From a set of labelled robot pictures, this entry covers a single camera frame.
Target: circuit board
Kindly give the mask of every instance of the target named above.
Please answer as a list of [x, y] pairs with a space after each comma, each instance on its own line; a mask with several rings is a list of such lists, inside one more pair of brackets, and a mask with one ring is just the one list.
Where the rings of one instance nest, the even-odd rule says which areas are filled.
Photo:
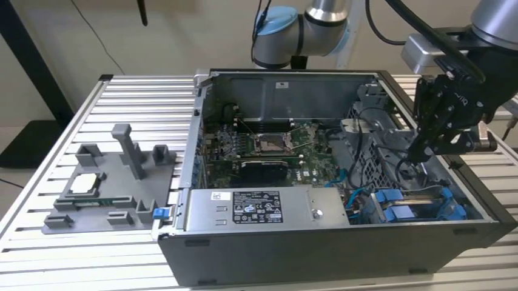
[[[339, 177], [339, 169], [330, 151], [326, 131], [311, 122], [295, 122], [289, 132], [238, 133], [220, 125], [206, 134], [208, 186], [325, 187]], [[275, 182], [244, 183], [240, 167], [251, 162], [287, 166], [286, 178]]]

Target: black stand pole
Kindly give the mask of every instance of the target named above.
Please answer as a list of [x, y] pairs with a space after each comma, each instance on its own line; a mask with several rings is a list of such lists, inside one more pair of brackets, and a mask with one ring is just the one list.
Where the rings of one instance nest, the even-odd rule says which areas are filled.
[[0, 167], [36, 168], [74, 112], [9, 0], [0, 0], [0, 33], [56, 119], [28, 123], [0, 154]]

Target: aluminum rail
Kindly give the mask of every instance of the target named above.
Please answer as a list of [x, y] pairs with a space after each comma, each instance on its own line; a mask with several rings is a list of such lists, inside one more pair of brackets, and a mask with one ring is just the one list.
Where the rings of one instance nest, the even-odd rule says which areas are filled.
[[[410, 96], [417, 77], [394, 76]], [[116, 76], [99, 82], [55, 148], [0, 222], [0, 290], [190, 290], [178, 286], [151, 232], [43, 235], [43, 219], [78, 163], [83, 142], [102, 151], [120, 151], [110, 131], [130, 122], [131, 137], [143, 150], [167, 144], [186, 147], [192, 77]], [[494, 153], [463, 156], [473, 171], [518, 219], [518, 156], [499, 141]], [[182, 164], [176, 165], [175, 196]], [[487, 249], [469, 250], [434, 275], [355, 279], [220, 289], [226, 291], [295, 290], [517, 290], [518, 229]]]

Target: motherboard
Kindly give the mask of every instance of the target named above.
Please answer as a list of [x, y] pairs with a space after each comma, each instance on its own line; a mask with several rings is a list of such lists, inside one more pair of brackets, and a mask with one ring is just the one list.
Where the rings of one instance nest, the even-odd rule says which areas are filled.
[[208, 186], [330, 187], [330, 182], [341, 179], [326, 136], [330, 130], [335, 129], [322, 127], [318, 121], [208, 126], [204, 135]]

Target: blue tab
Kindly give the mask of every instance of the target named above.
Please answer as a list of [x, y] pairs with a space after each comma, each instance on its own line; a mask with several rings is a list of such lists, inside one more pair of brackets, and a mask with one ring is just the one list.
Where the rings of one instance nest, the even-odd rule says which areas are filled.
[[297, 20], [297, 9], [290, 6], [274, 6], [268, 9], [268, 14], [266, 15], [264, 25], [258, 35], [271, 35], [282, 31], [289, 27]]
[[168, 208], [156, 208], [154, 210], [154, 219], [166, 219], [170, 217], [170, 209]]

